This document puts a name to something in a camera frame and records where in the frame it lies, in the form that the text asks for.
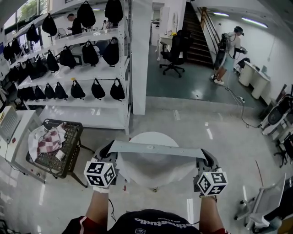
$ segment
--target red sleeve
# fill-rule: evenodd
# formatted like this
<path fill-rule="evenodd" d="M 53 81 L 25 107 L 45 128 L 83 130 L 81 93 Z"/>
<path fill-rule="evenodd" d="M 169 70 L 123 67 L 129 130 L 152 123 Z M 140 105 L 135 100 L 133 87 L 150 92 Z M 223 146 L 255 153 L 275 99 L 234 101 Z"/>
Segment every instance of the red sleeve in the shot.
<path fill-rule="evenodd" d="M 105 234 L 107 230 L 86 216 L 72 219 L 62 234 Z"/>

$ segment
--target white t-shirt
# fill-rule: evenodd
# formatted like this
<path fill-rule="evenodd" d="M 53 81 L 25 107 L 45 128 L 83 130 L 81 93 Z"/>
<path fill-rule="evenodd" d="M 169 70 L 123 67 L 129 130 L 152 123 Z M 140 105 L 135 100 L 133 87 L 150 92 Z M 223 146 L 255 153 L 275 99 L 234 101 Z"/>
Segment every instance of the white t-shirt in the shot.
<path fill-rule="evenodd" d="M 236 35 L 236 33 L 234 32 L 229 32 L 228 33 L 228 39 L 230 41 L 230 45 L 231 45 L 231 48 L 229 50 L 229 54 L 233 57 L 234 55 L 234 48 L 238 48 L 240 49 L 240 43 L 241 43 L 241 40 L 240 40 L 240 37 L 238 37 Z"/>

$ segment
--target black office chair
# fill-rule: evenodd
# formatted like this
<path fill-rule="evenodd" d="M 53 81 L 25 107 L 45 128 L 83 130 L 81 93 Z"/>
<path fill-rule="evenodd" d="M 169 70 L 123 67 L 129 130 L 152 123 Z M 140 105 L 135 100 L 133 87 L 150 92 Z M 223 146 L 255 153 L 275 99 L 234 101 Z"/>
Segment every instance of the black office chair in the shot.
<path fill-rule="evenodd" d="M 281 144 L 284 145 L 285 150 L 283 150 L 281 148 Z M 279 140 L 277 142 L 277 147 L 280 149 L 280 152 L 274 153 L 274 156 L 276 155 L 280 155 L 282 157 L 282 164 L 280 166 L 283 167 L 283 165 L 287 164 L 287 155 L 289 156 L 289 158 L 291 159 L 291 164 L 293 163 L 293 135 L 291 134 L 291 132 L 289 132 L 289 134 L 285 137 L 284 142 L 281 143 Z"/>
<path fill-rule="evenodd" d="M 185 72 L 185 69 L 176 65 L 184 64 L 187 59 L 187 50 L 190 48 L 192 43 L 193 39 L 191 38 L 191 32 L 187 30 L 179 30 L 177 32 L 177 35 L 173 36 L 170 52 L 165 51 L 167 44 L 161 42 L 161 44 L 163 45 L 163 51 L 161 52 L 163 59 L 167 59 L 169 62 L 171 62 L 170 64 L 160 64 L 160 68 L 167 67 L 163 71 L 163 75 L 166 74 L 166 71 L 172 69 L 179 74 L 180 78 L 182 77 L 177 69 L 181 69 L 183 72 Z M 181 52 L 183 52 L 183 58 L 179 58 Z"/>

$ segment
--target sneaker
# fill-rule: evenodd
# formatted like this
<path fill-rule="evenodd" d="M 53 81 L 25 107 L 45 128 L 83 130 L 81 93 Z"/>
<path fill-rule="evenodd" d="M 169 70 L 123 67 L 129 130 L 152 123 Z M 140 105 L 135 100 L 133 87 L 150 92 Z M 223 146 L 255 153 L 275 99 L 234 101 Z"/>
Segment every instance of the sneaker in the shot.
<path fill-rule="evenodd" d="M 224 81 L 220 81 L 220 80 L 215 79 L 214 82 L 218 85 L 224 85 Z"/>

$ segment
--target forearm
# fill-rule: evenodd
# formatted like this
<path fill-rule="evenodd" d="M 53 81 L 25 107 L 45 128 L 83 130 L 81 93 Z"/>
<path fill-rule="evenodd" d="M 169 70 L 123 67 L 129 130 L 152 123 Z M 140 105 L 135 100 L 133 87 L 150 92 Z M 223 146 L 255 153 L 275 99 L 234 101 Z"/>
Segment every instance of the forearm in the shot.
<path fill-rule="evenodd" d="M 200 231 L 203 234 L 208 234 L 223 228 L 215 199 L 203 197 L 201 199 Z"/>
<path fill-rule="evenodd" d="M 108 193 L 93 192 L 91 204 L 86 216 L 95 223 L 107 228 L 108 222 Z"/>

